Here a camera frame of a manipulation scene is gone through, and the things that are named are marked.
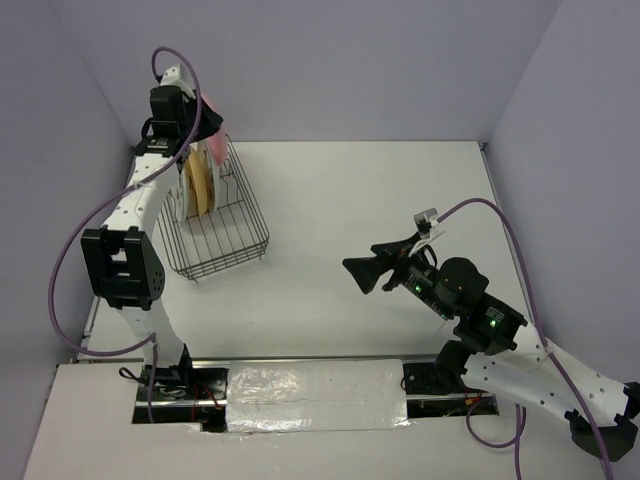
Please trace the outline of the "white blue-rimmed plate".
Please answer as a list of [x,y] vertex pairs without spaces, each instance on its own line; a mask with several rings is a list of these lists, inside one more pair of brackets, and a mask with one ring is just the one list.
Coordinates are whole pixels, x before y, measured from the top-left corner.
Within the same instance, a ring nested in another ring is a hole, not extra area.
[[188,213],[188,183],[186,177],[186,168],[183,167],[179,172],[177,183],[170,192],[173,201],[173,212],[177,221],[184,221]]

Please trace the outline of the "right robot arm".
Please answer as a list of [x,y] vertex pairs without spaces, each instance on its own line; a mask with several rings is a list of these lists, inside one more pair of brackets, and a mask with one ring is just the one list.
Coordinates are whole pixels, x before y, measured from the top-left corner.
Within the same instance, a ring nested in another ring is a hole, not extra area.
[[368,294],[388,274],[383,290],[405,288],[445,321],[453,339],[436,357],[434,374],[444,390],[485,390],[566,424],[583,451],[616,462],[639,433],[639,385],[606,377],[540,337],[523,314],[487,293],[487,277],[467,258],[434,263],[431,246],[417,250],[419,235],[377,244],[371,256],[342,264]]

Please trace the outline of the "yellow plate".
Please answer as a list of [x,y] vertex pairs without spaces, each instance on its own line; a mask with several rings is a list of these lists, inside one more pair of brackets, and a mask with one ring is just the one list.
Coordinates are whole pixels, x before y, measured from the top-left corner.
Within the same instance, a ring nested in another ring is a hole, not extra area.
[[208,211],[208,190],[205,168],[200,147],[191,147],[186,162],[188,183],[188,217],[204,216]]

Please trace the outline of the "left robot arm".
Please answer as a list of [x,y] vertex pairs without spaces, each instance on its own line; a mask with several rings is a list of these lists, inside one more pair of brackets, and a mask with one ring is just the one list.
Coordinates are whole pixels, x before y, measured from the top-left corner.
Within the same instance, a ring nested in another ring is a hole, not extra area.
[[217,133],[222,119],[178,85],[152,88],[150,106],[130,191],[101,227],[83,232],[81,247],[94,293],[127,322],[140,343],[148,383],[180,399],[195,389],[196,374],[161,300],[166,272],[151,238],[169,193],[186,181],[190,146]]

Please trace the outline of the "pink plate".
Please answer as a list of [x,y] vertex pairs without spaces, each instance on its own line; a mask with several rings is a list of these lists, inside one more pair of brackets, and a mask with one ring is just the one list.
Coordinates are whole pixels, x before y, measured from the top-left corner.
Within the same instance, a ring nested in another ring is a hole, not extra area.
[[[218,112],[215,103],[205,94],[201,95],[204,103],[215,113]],[[212,152],[213,158],[218,166],[222,166],[226,161],[227,156],[227,136],[224,130],[224,126],[211,137],[208,138],[209,148]]]

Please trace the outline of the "white watermelon pattern plate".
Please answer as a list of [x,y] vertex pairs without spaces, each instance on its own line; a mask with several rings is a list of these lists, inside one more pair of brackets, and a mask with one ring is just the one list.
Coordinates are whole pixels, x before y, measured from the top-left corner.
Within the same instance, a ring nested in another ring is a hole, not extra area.
[[215,161],[213,152],[206,141],[199,143],[202,150],[205,168],[205,179],[208,190],[208,211],[214,212],[219,208],[220,168]]

